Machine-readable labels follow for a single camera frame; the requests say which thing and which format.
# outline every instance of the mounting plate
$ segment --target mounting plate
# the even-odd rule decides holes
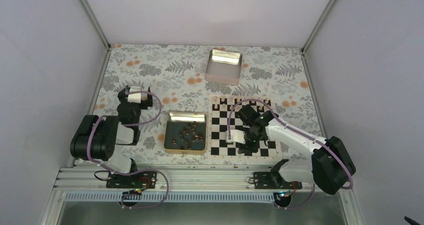
[[[269,171],[255,171],[253,173],[253,179],[255,179],[254,189],[264,190],[264,189],[294,189],[291,181],[283,181],[282,186],[277,186],[272,178],[271,172]],[[302,183],[295,181],[294,185],[296,189],[302,188]]]
[[[106,188],[108,189],[137,189],[142,188],[146,185],[146,181],[141,179],[147,177],[151,180],[148,189],[154,189],[157,179],[157,173],[155,171],[144,171],[137,173],[132,176],[123,176],[117,174],[111,174],[107,177]]]

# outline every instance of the table surface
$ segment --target table surface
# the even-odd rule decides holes
[[[205,80],[209,52],[207,45],[115,44],[97,97],[94,114],[117,115],[118,92],[126,85],[150,87],[162,101],[159,118],[141,125],[136,146],[117,145],[116,149],[138,164],[254,165],[246,159],[222,160],[204,155],[168,154],[164,151],[167,114],[173,111],[208,113],[211,95],[269,97],[275,112],[290,124],[321,136],[318,117],[298,48],[223,46],[221,50],[243,55],[237,86]],[[159,104],[141,111],[140,121],[154,117]],[[286,159],[305,159],[300,153],[278,142]]]

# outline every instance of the metal tray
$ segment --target metal tray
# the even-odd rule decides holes
[[[191,128],[188,128],[188,123],[191,123],[191,128],[196,128],[193,132]],[[165,152],[169,154],[190,154],[190,155],[202,155],[206,152],[207,134],[206,134],[206,114],[201,112],[180,112],[172,111],[168,114],[165,130],[165,141],[163,148]],[[183,132],[183,127],[189,129],[189,133]],[[182,131],[183,140],[180,137],[180,131]],[[203,140],[192,140],[195,135],[203,134]],[[188,149],[188,145],[185,141],[191,144],[191,149]]]
[[[212,49],[206,67],[206,80],[228,85],[239,84],[242,58],[239,52]]]

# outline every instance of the white wall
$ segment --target white wall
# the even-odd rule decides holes
[[[303,47],[329,0],[88,0],[110,43]]]
[[[38,224],[104,49],[78,0],[0,0],[0,224]]]
[[[367,224],[424,224],[424,0],[338,0],[306,52]]]

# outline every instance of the chessboard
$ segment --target chessboard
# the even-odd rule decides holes
[[[273,108],[272,99],[266,97],[254,97],[264,101],[266,104]],[[208,150],[207,155],[212,156],[214,159],[223,159],[226,161],[246,161],[246,160],[260,160],[260,162],[270,161],[275,163],[277,160],[282,159],[281,147],[276,145],[275,140],[268,140],[259,142],[258,152],[245,152],[239,154],[239,144],[228,144],[226,142],[225,133],[227,131],[228,117],[233,106],[247,97],[242,96],[229,96],[229,95],[212,95],[209,100],[209,119],[208,119]],[[250,105],[254,110],[260,114],[268,111],[268,108],[262,103],[255,101],[246,101],[238,105],[230,118],[230,129],[237,129],[247,131],[248,126],[244,126],[242,120],[239,118],[238,112],[244,105]]]

